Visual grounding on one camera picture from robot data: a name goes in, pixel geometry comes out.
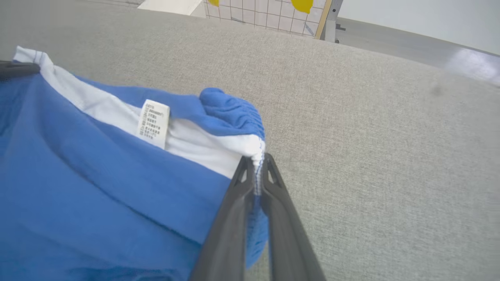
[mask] gray tabletop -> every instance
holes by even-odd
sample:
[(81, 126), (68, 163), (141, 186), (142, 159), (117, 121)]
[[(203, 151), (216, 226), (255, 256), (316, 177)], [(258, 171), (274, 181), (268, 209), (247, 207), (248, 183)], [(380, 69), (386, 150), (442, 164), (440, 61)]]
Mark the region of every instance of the gray tabletop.
[[(387, 55), (84, 0), (4, 0), (16, 45), (112, 85), (252, 102), (328, 280), (500, 279), (500, 90)], [(267, 254), (249, 278), (269, 278)]]

